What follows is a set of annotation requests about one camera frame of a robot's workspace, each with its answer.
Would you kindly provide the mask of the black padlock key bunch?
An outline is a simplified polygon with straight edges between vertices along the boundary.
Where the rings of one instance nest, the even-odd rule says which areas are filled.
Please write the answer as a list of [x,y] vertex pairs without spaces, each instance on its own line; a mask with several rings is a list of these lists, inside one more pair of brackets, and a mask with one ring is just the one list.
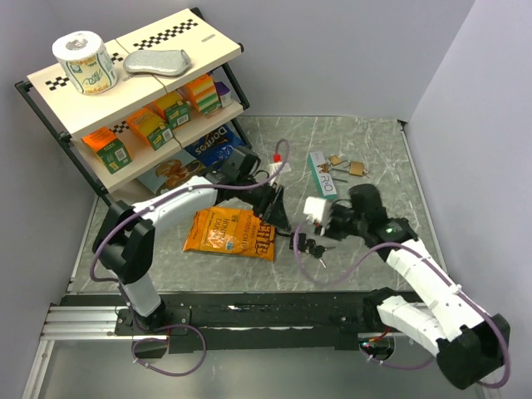
[[314,239],[308,239],[306,241],[306,252],[310,255],[312,255],[315,259],[319,261],[319,263],[324,267],[327,268],[327,265],[325,261],[323,260],[323,255],[328,251],[335,249],[334,246],[323,246],[321,244],[317,244]]

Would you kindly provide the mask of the black Kaijing padlock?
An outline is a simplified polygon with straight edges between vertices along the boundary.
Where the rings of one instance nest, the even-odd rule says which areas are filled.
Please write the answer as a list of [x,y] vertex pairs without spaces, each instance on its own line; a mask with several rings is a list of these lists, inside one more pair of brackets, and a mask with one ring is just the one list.
[[294,232],[283,233],[277,230],[276,235],[278,237],[289,239],[289,248],[291,250],[294,250],[295,248],[297,248],[299,252],[307,251],[308,244],[307,244],[307,235],[305,233],[298,233],[298,234],[295,234]]

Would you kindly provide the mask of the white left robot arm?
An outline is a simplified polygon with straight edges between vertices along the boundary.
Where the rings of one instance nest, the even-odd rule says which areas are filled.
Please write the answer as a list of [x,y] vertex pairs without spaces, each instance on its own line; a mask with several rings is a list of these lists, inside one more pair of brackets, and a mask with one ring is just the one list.
[[182,219],[226,200],[237,199],[252,207],[255,217],[289,231],[279,174],[288,171],[288,157],[271,164],[265,180],[258,181],[260,158],[249,148],[233,149],[176,189],[129,205],[117,200],[107,210],[93,244],[94,265],[101,264],[131,307],[135,325],[143,333],[159,332],[165,321],[165,303],[156,292],[149,270],[158,234]]

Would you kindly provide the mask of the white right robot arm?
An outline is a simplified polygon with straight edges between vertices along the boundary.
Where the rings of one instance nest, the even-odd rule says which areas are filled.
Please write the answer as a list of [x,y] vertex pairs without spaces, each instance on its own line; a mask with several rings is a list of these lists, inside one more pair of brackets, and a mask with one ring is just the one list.
[[477,383],[490,389],[510,379],[510,325],[489,315],[431,257],[405,218],[392,218],[372,184],[353,186],[349,204],[308,199],[305,213],[317,234],[365,245],[400,276],[426,305],[420,310],[382,288],[366,300],[363,322],[372,331],[394,328],[425,348],[446,379],[461,390]]

